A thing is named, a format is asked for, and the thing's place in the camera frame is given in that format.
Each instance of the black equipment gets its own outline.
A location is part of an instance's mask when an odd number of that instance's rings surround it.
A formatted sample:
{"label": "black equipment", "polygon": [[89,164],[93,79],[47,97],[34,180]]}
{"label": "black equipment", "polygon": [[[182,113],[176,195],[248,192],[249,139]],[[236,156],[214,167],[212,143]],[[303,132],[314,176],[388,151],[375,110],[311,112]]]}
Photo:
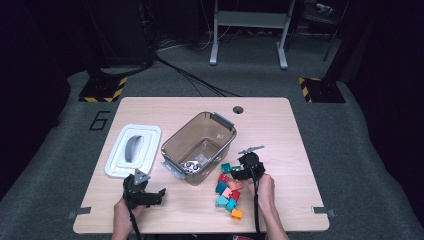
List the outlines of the black equipment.
{"label": "black equipment", "polygon": [[150,176],[136,169],[134,175],[130,174],[124,179],[124,194],[123,198],[125,204],[130,212],[130,220],[133,225],[134,231],[137,235],[137,239],[141,239],[140,231],[138,230],[137,222],[131,209],[136,208],[139,205],[160,205],[162,203],[162,197],[165,196],[166,188],[160,190],[158,193],[146,193],[144,190],[147,186],[147,181]]}
{"label": "black equipment", "polygon": [[237,180],[247,180],[252,178],[253,184],[255,186],[255,196],[254,200],[254,209],[255,209],[255,227],[256,233],[258,234],[258,239],[260,239],[261,230],[259,229],[259,205],[258,205],[258,188],[259,188],[259,179],[265,173],[264,164],[259,162],[259,157],[256,153],[252,152],[253,150],[263,148],[264,146],[248,148],[239,152],[243,153],[243,156],[239,158],[240,164],[243,166],[243,170],[231,170],[231,176]]}

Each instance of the colorful block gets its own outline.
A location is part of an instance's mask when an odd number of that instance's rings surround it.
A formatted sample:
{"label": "colorful block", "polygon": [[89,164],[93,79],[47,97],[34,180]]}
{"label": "colorful block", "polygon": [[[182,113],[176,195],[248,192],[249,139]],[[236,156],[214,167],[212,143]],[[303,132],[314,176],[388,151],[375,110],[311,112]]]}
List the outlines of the colorful block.
{"label": "colorful block", "polygon": [[224,190],[224,192],[222,192],[222,196],[226,197],[227,199],[231,198],[231,189],[229,189],[228,187]]}
{"label": "colorful block", "polygon": [[228,203],[228,199],[224,196],[219,196],[219,198],[215,202],[216,207],[226,207]]}
{"label": "colorful block", "polygon": [[237,190],[234,190],[231,192],[231,198],[238,201],[238,199],[240,198],[240,192]]}
{"label": "colorful block", "polygon": [[223,174],[223,173],[221,173],[220,175],[219,175],[219,178],[218,178],[218,182],[219,181],[221,181],[221,182],[225,182],[225,183],[227,183],[228,182],[228,176],[227,175],[225,175],[225,174]]}
{"label": "colorful block", "polygon": [[224,190],[227,188],[227,186],[228,185],[225,182],[219,181],[218,185],[216,185],[215,192],[221,195],[224,192]]}
{"label": "colorful block", "polygon": [[231,211],[231,218],[235,219],[235,220],[241,220],[241,217],[243,216],[243,212],[237,209],[233,209],[233,211]]}
{"label": "colorful block", "polygon": [[241,189],[244,188],[243,183],[240,182],[239,180],[229,181],[229,182],[227,182],[227,184],[228,184],[228,187],[233,191],[234,190],[241,190]]}
{"label": "colorful block", "polygon": [[229,163],[221,164],[222,173],[231,173],[231,165]]}
{"label": "colorful block", "polygon": [[227,206],[226,206],[227,211],[232,212],[232,211],[233,211],[233,209],[234,209],[236,206],[237,206],[237,201],[236,201],[236,200],[234,200],[234,199],[232,199],[232,198],[230,198],[230,200],[228,201]]}

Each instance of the black cable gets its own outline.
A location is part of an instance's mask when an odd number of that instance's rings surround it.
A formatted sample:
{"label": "black cable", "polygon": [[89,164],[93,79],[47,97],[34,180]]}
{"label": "black cable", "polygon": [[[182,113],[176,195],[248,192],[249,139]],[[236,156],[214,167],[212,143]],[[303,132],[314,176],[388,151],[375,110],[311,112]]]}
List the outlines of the black cable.
{"label": "black cable", "polygon": [[246,165],[250,169],[250,173],[252,174],[252,180],[253,180],[253,186],[255,189],[255,196],[253,197],[253,206],[254,206],[254,212],[255,212],[255,228],[256,233],[258,234],[258,239],[261,239],[261,229],[259,227],[259,202],[258,202],[258,189],[259,189],[259,179],[256,179],[256,175],[252,170],[252,166],[250,166],[249,162],[246,161]]}
{"label": "black cable", "polygon": [[111,77],[122,77],[122,78],[124,78],[124,77],[129,77],[129,76],[132,76],[134,74],[140,73],[140,72],[148,69],[151,66],[152,66],[152,64],[143,64],[138,69],[123,72],[123,73],[105,73],[105,72],[103,72],[103,73],[108,75],[108,76],[111,76]]}
{"label": "black cable", "polygon": [[134,214],[132,213],[132,210],[130,208],[131,202],[130,203],[128,202],[126,191],[124,191],[124,200],[125,200],[125,205],[127,205],[128,212],[130,213],[130,221],[135,231],[135,235],[137,236],[137,240],[141,240],[140,230],[138,230],[137,221],[135,220]]}
{"label": "black cable", "polygon": [[160,63],[162,63],[162,64],[164,64],[164,65],[168,66],[168,67],[171,67],[172,69],[174,69],[175,71],[177,71],[178,73],[180,73],[181,75],[183,75],[184,77],[187,77],[187,78],[191,78],[191,79],[193,79],[193,80],[194,80],[197,84],[200,84],[200,85],[202,85],[202,86],[204,86],[204,87],[208,88],[209,90],[211,90],[212,92],[214,92],[214,93],[215,93],[216,95],[218,95],[218,96],[226,97],[226,95],[223,93],[223,92],[225,92],[225,93],[231,94],[231,95],[236,96],[236,97],[241,97],[241,96],[240,96],[240,95],[238,95],[238,94],[235,94],[235,93],[229,92],[229,91],[227,91],[227,90],[224,90],[224,89],[221,89],[221,88],[215,87],[215,86],[213,86],[213,85],[211,85],[211,84],[209,84],[209,83],[205,82],[204,80],[202,80],[202,79],[200,79],[200,78],[198,78],[198,77],[194,76],[193,74],[191,74],[191,73],[189,73],[189,72],[187,72],[187,71],[185,71],[185,70],[183,70],[183,69],[181,69],[181,68],[178,68],[178,67],[176,67],[176,66],[173,66],[172,64],[170,64],[170,63],[166,62],[165,60],[161,59],[161,58],[160,58],[159,56],[157,56],[157,55],[156,55],[156,60],[157,60],[158,62],[160,62]]}
{"label": "black cable", "polygon": [[184,74],[182,74],[183,75],[183,77],[185,78],[185,79],[187,79],[187,81],[196,89],[196,91],[199,93],[199,95],[201,96],[201,97],[203,97],[203,95],[202,95],[202,93],[200,92],[200,90],[196,87],[196,85],[194,85],[194,83],[190,80],[190,78],[188,78],[186,75],[184,75]]}
{"label": "black cable", "polygon": [[[180,69],[180,68],[178,68],[178,67],[175,67],[175,66],[173,66],[173,65],[171,65],[170,63],[168,63],[168,62],[166,62],[165,60],[163,60],[163,59],[161,59],[161,58],[159,58],[158,56],[156,57],[157,58],[157,60],[159,61],[159,62],[161,62],[161,63],[163,63],[164,65],[166,65],[166,66],[168,66],[168,67],[171,67],[171,68],[173,68],[175,71],[177,71],[179,74],[181,74],[181,75],[183,75],[184,77],[186,77],[186,79],[187,80],[189,80],[189,81],[191,81],[189,78],[197,78],[196,76],[194,76],[194,75],[192,75],[192,74],[190,74],[190,73],[188,73],[188,72],[186,72],[186,71],[184,71],[184,70],[182,70],[182,69]],[[200,80],[199,79],[199,81],[200,82],[197,82],[198,84],[200,84],[200,85],[203,85],[204,87],[207,87],[209,90],[211,90],[212,92],[215,92],[215,94],[216,95],[218,95],[218,96],[224,96],[225,97],[225,95],[224,94],[222,94],[222,93],[220,93],[219,91],[217,91],[216,89],[215,89],[215,87],[214,86],[212,86],[212,85],[210,85],[209,83],[206,83],[206,82],[204,82],[203,80]]]}

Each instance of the wooden table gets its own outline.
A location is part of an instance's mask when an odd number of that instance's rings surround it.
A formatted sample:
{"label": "wooden table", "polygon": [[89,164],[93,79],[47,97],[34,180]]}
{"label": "wooden table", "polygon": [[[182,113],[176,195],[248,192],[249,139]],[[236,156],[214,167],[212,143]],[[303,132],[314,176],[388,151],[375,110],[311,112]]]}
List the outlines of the wooden table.
{"label": "wooden table", "polygon": [[[235,106],[243,113],[233,112]],[[127,124],[156,125],[162,130],[161,146],[184,124],[203,111],[217,112],[234,123],[237,136],[222,163],[240,165],[238,152],[256,150],[266,173],[275,179],[276,204],[286,231],[324,231],[326,215],[315,214],[311,206],[323,206],[320,193],[300,136],[290,103],[285,98],[167,98],[122,99],[100,154],[81,207],[89,214],[78,215],[77,233],[111,233],[113,205],[122,195],[122,178],[111,178],[105,164],[121,129]],[[231,219],[224,208],[215,207],[218,166],[199,186],[192,186],[168,172],[158,149],[147,192],[166,188],[161,205],[146,209],[138,222],[142,233],[244,233],[255,232],[253,197],[243,189],[237,209],[240,221]],[[260,217],[261,230],[265,224]]]}

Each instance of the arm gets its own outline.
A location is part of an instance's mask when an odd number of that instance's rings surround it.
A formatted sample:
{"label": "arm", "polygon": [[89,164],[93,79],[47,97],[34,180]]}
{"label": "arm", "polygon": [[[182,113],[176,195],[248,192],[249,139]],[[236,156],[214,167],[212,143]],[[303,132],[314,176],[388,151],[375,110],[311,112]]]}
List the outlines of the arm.
{"label": "arm", "polygon": [[[249,189],[252,195],[255,194],[252,181],[245,180],[243,184]],[[281,223],[277,208],[275,207],[274,190],[274,179],[270,175],[264,174],[259,180],[258,204],[264,217],[268,240],[289,240]]]}
{"label": "arm", "polygon": [[[137,206],[132,210],[135,219],[140,218],[141,212],[146,206]],[[113,234],[112,240],[126,240],[133,230],[130,220],[130,213],[123,198],[121,198],[114,206],[113,216]]]}

